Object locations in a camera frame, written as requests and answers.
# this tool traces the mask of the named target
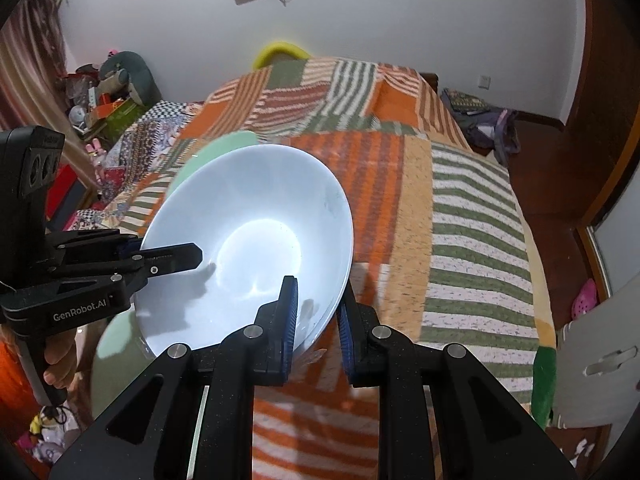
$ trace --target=electrical outlet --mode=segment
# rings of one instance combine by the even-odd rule
[[[488,90],[489,86],[491,86],[491,76],[481,75],[478,79],[478,88]]]

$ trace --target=bed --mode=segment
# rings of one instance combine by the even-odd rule
[[[287,61],[225,84],[203,104],[161,102],[110,151],[104,208],[79,211],[72,228],[143,235],[185,161],[242,129],[334,172],[353,212],[360,302],[420,344],[465,344],[546,424],[555,334],[530,229],[508,172],[472,152],[412,69]],[[376,393],[347,384],[335,321],[305,357],[286,386],[256,391],[254,475],[372,477]]]

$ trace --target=pink curtain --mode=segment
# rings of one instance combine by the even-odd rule
[[[95,188],[95,173],[69,123],[65,51],[56,0],[20,0],[0,30],[0,129],[39,124],[66,135],[63,158]]]

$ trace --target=yellow arched object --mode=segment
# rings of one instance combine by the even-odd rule
[[[287,43],[286,41],[275,41],[260,51],[260,54],[258,54],[258,57],[256,57],[254,61],[254,70],[270,64],[271,58],[276,54],[286,54],[294,59],[309,59],[311,57],[311,54],[294,44]]]

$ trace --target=pink shoe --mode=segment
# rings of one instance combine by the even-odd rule
[[[598,291],[596,290],[596,283],[589,278],[580,289],[580,293],[575,297],[574,304],[571,307],[571,319],[578,319],[582,314],[593,310],[597,304]]]

